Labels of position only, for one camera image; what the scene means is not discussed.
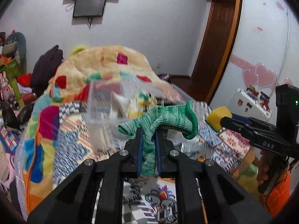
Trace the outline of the hand in orange sleeve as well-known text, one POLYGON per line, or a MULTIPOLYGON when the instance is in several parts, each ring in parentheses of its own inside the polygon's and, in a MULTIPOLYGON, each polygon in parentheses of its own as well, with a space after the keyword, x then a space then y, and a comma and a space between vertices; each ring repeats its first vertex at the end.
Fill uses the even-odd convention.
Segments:
POLYGON ((272 163, 274 155, 264 150, 261 150, 260 154, 261 158, 259 160, 258 175, 256 180, 261 185, 269 177, 267 172, 270 169, 270 164, 272 163))

